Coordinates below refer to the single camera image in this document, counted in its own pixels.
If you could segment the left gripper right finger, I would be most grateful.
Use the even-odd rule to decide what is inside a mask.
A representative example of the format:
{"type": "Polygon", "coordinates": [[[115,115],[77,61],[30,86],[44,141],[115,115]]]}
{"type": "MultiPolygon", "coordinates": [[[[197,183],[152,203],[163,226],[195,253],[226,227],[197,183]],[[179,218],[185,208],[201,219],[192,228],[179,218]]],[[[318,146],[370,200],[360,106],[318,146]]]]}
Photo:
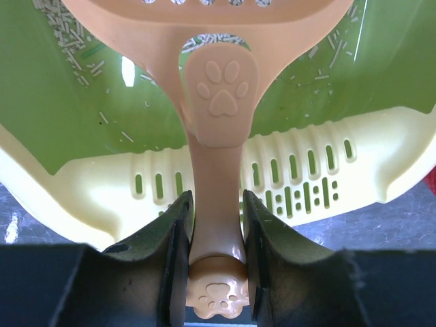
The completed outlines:
{"type": "Polygon", "coordinates": [[[434,326],[433,250],[329,250],[243,194],[258,326],[434,326]]]}

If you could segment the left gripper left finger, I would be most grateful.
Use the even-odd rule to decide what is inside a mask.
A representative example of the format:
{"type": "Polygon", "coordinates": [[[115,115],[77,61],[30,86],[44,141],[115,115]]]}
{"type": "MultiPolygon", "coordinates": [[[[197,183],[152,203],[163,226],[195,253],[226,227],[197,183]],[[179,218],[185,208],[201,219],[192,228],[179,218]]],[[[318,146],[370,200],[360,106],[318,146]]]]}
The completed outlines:
{"type": "Polygon", "coordinates": [[[98,251],[86,244],[1,247],[2,326],[182,326],[193,196],[98,251]]]}

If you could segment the orange litter scoop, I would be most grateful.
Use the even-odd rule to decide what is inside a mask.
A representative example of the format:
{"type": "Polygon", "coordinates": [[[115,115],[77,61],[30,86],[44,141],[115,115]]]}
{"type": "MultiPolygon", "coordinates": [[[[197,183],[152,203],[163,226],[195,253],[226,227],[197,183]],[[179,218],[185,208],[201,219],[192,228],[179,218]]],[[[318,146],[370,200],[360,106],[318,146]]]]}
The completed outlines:
{"type": "Polygon", "coordinates": [[[202,319],[249,304],[240,228],[243,146],[275,78],[326,37],[350,1],[66,1],[96,38],[145,70],[182,121],[194,179],[186,304],[202,319]]]}

